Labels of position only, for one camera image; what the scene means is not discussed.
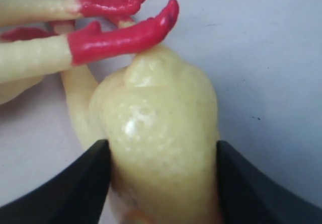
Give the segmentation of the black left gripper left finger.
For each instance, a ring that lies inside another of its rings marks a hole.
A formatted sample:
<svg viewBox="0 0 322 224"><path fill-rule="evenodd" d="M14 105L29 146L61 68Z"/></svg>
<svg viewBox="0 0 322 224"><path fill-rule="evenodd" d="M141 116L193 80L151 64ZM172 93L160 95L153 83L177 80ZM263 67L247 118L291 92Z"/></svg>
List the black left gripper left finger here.
<svg viewBox="0 0 322 224"><path fill-rule="evenodd" d="M98 140L57 176L1 207L1 223L98 223L111 181L107 140Z"/></svg>

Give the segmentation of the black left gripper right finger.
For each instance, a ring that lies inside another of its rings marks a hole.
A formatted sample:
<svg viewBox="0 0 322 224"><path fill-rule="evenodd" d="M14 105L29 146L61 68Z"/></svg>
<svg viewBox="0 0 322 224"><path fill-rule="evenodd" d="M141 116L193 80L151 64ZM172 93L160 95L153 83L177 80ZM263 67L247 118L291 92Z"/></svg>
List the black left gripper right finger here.
<svg viewBox="0 0 322 224"><path fill-rule="evenodd" d="M272 181L228 142L217 142L216 161L225 223L321 223L321 208Z"/></svg>

